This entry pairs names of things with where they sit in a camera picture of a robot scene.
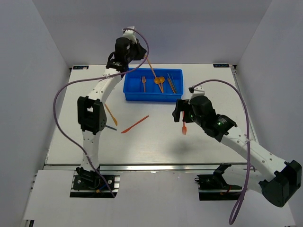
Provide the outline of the orange fork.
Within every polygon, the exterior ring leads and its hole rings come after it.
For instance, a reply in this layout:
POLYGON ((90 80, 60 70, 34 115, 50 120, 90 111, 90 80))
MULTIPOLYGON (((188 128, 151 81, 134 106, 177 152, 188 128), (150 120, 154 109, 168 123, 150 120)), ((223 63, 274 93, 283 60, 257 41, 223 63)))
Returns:
POLYGON ((145 76, 142 76, 142 83, 143 83, 143 91, 146 92, 146 86, 145 86, 146 78, 145 78, 145 76))
POLYGON ((150 67, 150 69, 151 69, 151 71, 152 71, 152 73, 154 75, 154 78, 156 79, 157 78, 156 73, 155 73, 155 71, 154 71, 154 69, 153 69, 153 67, 152 67, 152 65, 151 65, 151 63, 150 63, 150 61, 148 59, 147 54, 144 57, 146 58, 146 61, 147 61, 148 65, 149 65, 149 67, 150 67))

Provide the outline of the red-orange fork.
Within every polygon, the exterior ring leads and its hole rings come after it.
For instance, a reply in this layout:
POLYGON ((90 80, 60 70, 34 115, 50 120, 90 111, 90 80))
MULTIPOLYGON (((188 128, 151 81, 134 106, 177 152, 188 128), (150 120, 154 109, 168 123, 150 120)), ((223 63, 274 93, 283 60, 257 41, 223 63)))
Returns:
POLYGON ((186 135, 187 134, 187 127, 186 127, 186 123, 184 121, 184 117, 185 117, 185 112, 182 112, 182 122, 183 122, 183 126, 182 126, 182 134, 186 135))

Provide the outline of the orange spoon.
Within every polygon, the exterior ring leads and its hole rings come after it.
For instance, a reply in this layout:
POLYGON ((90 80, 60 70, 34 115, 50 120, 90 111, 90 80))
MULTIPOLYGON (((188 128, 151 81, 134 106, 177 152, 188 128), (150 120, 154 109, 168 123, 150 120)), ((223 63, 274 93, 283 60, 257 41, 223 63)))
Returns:
POLYGON ((164 77, 159 77, 159 80, 160 80, 161 92, 164 93, 163 83, 165 82, 165 78, 164 77))
POLYGON ((155 77, 154 78, 154 83, 157 84, 159 86, 160 91, 163 93, 162 90, 162 86, 161 86, 161 82, 160 82, 160 78, 159 77, 155 77))

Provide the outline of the red-orange plastic knife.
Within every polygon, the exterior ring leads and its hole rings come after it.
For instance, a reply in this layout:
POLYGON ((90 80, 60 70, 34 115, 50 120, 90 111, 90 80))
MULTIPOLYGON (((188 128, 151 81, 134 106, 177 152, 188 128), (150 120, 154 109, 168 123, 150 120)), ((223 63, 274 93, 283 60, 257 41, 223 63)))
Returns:
POLYGON ((124 131, 121 132, 121 134, 127 133, 128 131, 130 131, 133 127, 135 127, 136 125, 140 124, 141 122, 143 122, 144 120, 146 120, 149 117, 149 115, 143 117, 141 120, 139 120, 138 122, 134 123, 133 125, 131 125, 130 127, 128 127, 127 129, 125 129, 124 131))

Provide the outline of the orange plastic knife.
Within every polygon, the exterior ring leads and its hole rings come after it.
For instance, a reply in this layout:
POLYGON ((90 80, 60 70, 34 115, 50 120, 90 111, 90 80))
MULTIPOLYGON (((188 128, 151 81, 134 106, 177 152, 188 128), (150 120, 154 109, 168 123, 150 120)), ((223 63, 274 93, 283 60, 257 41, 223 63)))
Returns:
POLYGON ((112 120, 113 120, 115 126, 117 126, 117 125, 118 125, 118 122, 117 122, 116 118, 113 116, 112 112, 110 111, 109 107, 108 107, 106 104, 105 104, 105 108, 107 109, 109 115, 111 116, 111 118, 112 118, 112 120))

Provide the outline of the blue chopstick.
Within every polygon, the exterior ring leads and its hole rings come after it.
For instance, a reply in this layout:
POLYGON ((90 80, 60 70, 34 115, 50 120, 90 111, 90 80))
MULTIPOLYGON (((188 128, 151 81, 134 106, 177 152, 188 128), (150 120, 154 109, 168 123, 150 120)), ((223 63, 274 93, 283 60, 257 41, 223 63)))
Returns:
POLYGON ((108 125, 105 125, 105 127, 106 127, 106 128, 109 128, 109 129, 111 129, 111 130, 115 130, 115 131, 117 130, 116 128, 111 127, 111 126, 108 126, 108 125))

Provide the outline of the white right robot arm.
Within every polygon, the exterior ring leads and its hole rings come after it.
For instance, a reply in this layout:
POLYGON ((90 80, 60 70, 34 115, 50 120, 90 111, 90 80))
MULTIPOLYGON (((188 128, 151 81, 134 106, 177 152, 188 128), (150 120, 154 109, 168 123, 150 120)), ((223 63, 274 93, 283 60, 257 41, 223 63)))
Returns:
POLYGON ((260 173, 250 175, 248 188, 261 193, 271 204, 283 207, 301 187, 302 166, 297 161, 287 162, 250 141, 235 121, 215 112, 206 96, 177 100, 172 116, 175 122, 196 123, 206 135, 245 158, 260 173))

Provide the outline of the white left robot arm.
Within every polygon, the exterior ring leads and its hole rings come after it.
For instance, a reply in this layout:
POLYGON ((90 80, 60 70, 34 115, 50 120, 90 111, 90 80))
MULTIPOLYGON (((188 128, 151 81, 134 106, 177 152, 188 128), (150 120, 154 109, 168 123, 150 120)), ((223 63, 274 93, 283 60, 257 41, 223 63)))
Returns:
POLYGON ((80 168, 94 171, 99 168, 98 150, 102 130, 107 123, 105 102, 115 86, 122 80, 131 61, 142 60, 146 54, 137 38, 116 39, 115 51, 110 54, 101 79, 85 97, 77 100, 78 123, 83 135, 83 148, 86 151, 80 168))

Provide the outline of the blue divided plastic bin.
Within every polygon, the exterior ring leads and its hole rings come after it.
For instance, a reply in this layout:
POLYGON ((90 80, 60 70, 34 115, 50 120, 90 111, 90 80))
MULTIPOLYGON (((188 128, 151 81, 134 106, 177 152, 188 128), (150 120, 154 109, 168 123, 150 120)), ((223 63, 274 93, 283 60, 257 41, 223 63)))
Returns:
POLYGON ((181 99, 183 89, 183 71, 181 69, 154 69, 156 76, 164 77, 164 93, 154 83, 154 75, 149 68, 139 68, 125 75, 123 92, 127 101, 176 102, 181 99), (173 76, 177 93, 173 93, 168 82, 168 74, 173 76), (142 76, 146 78, 146 92, 143 91, 142 76))

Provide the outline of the right table label sticker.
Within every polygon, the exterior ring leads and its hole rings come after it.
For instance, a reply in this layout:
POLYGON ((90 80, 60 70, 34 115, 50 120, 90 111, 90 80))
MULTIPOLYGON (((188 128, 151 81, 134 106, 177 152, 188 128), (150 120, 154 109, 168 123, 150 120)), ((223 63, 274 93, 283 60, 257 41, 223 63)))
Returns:
POLYGON ((223 64, 223 63, 214 63, 213 64, 214 68, 229 68, 229 64, 223 64))

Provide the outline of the table label sticker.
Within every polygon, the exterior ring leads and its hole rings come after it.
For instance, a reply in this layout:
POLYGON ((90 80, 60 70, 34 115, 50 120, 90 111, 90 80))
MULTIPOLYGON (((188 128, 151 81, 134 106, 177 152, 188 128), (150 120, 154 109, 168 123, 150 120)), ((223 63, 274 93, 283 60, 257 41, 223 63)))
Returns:
POLYGON ((88 65, 80 65, 80 66, 73 66, 73 70, 87 70, 89 68, 88 65))
POLYGON ((229 68, 229 64, 223 64, 223 63, 214 63, 213 64, 214 68, 229 68))

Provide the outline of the left table label sticker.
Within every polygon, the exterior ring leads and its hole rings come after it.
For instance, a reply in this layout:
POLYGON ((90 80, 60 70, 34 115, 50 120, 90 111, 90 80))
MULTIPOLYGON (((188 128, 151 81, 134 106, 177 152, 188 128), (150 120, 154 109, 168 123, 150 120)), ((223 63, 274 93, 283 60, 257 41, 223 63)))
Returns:
POLYGON ((80 66, 73 66, 73 70, 87 70, 89 68, 88 65, 80 65, 80 66))

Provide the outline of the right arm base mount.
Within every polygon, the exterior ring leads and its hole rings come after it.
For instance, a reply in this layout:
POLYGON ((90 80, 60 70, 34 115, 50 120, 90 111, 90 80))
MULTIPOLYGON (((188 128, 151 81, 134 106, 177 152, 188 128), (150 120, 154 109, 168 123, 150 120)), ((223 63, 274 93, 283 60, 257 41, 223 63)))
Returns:
POLYGON ((194 181, 198 185, 200 201, 236 201, 242 192, 242 187, 228 184, 223 175, 232 165, 223 163, 212 174, 197 175, 194 181))

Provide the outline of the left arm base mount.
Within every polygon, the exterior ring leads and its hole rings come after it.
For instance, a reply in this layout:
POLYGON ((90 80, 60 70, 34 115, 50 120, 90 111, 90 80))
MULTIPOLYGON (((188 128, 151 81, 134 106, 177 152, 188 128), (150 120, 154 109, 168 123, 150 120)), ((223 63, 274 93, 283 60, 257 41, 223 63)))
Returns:
POLYGON ((119 176, 103 175, 77 167, 72 180, 70 198, 111 198, 117 195, 119 176))

